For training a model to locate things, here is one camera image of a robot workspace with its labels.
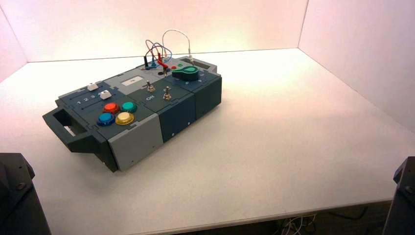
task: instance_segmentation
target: black metal stand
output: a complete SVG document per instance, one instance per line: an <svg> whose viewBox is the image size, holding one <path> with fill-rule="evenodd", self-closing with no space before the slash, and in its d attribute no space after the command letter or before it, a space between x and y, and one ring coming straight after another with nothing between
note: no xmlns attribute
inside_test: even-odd
<svg viewBox="0 0 415 235"><path fill-rule="evenodd" d="M0 235L50 235L34 176L20 153L0 153Z"/></svg>
<svg viewBox="0 0 415 235"><path fill-rule="evenodd" d="M397 188L383 234L415 235L415 157L402 163L393 180Z"/></svg>

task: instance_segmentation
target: small red button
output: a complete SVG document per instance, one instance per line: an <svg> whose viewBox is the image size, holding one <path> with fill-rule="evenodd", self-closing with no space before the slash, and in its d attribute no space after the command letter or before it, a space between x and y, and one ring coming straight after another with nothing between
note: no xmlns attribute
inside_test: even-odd
<svg viewBox="0 0 415 235"><path fill-rule="evenodd" d="M119 106L116 103L108 103L104 106L102 110L103 113L116 114L119 111Z"/></svg>

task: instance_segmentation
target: yellow arcade button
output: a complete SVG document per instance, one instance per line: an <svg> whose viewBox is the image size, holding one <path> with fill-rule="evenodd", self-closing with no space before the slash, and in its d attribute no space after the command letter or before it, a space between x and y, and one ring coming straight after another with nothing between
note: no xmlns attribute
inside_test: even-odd
<svg viewBox="0 0 415 235"><path fill-rule="evenodd" d="M119 113L115 122L118 125L128 125L134 121L134 115L128 112Z"/></svg>

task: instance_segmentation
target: round push button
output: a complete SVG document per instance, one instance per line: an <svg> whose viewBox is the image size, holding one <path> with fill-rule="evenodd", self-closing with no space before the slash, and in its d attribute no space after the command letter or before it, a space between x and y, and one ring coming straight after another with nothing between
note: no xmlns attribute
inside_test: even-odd
<svg viewBox="0 0 415 235"><path fill-rule="evenodd" d="M119 111L119 106L116 103L108 103L104 106L102 110L103 113L116 114Z"/></svg>
<svg viewBox="0 0 415 235"><path fill-rule="evenodd" d="M122 104L121 110L123 112L134 113L137 110L137 105L135 105L133 102L125 102Z"/></svg>
<svg viewBox="0 0 415 235"><path fill-rule="evenodd" d="M117 118L115 119L115 122L118 125L128 125L133 121L134 121L134 115L129 112L119 113Z"/></svg>
<svg viewBox="0 0 415 235"><path fill-rule="evenodd" d="M113 123L114 123L114 115L110 113L103 113L99 115L98 121L96 122L98 126L109 126Z"/></svg>

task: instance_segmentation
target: blue wire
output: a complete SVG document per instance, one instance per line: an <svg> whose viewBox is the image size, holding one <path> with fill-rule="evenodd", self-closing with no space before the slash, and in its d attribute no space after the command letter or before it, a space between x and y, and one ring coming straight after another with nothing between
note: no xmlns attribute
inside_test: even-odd
<svg viewBox="0 0 415 235"><path fill-rule="evenodd" d="M158 44L159 46L161 46L162 48L164 48L164 49L168 50L168 52L170 52L170 58L168 58L168 59L165 61L165 63L169 62L169 61L171 60L171 57L173 56L173 53L172 53L172 52L171 52L168 48L163 47L163 46L162 46L160 43L158 43L158 42L155 42L155 43L153 44L153 47L152 47L151 49L155 48L155 47L156 47L156 44Z"/></svg>

